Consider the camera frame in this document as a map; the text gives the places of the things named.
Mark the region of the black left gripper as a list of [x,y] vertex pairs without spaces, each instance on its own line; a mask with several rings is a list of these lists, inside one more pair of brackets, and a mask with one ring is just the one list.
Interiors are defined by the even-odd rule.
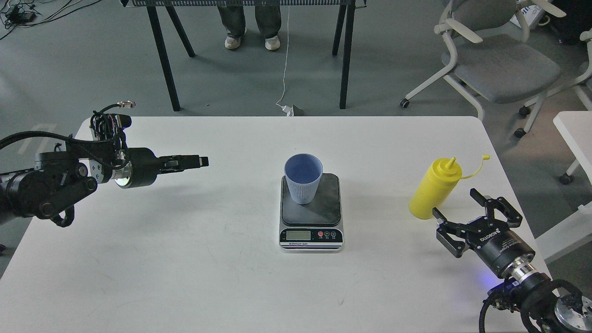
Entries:
[[128,149],[129,163],[121,177],[115,179],[120,188],[146,187],[153,184],[157,175],[179,173],[186,169],[209,166],[209,159],[199,155],[170,155],[157,158],[148,148]]

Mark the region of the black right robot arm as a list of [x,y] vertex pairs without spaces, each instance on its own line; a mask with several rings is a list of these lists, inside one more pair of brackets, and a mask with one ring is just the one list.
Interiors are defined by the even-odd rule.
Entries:
[[503,197],[490,198],[475,188],[471,197],[486,213],[467,224],[450,222],[433,207],[436,238],[457,259],[467,250],[478,255],[502,283],[490,289],[479,314],[486,330],[488,308],[518,312],[529,333],[589,333],[591,301],[566,280],[552,280],[531,265],[535,251],[515,232],[522,215]]

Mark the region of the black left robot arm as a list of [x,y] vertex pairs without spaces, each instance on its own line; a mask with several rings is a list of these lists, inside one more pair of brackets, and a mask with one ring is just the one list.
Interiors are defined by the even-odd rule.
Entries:
[[74,221],[74,205],[97,191],[99,184],[114,180],[120,188],[146,187],[166,173],[209,166],[206,156],[175,154],[157,157],[148,148],[130,148],[125,129],[130,116],[112,114],[112,108],[133,108],[122,101],[93,112],[91,141],[48,131],[22,131],[1,140],[1,147],[35,137],[57,139],[65,144],[51,152],[38,153],[33,168],[2,173],[1,223],[20,217],[36,217],[65,228]]

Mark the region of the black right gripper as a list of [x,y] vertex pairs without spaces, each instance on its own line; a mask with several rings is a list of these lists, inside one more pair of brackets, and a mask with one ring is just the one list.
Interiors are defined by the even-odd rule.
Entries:
[[[486,198],[476,188],[470,196],[486,209],[485,219],[480,217],[468,224],[450,222],[433,207],[432,215],[438,222],[436,239],[457,259],[468,249],[473,250],[497,278],[509,276],[507,268],[518,257],[531,261],[535,251],[510,228],[518,228],[523,218],[503,197]],[[500,211],[506,222],[495,219],[495,210]]]

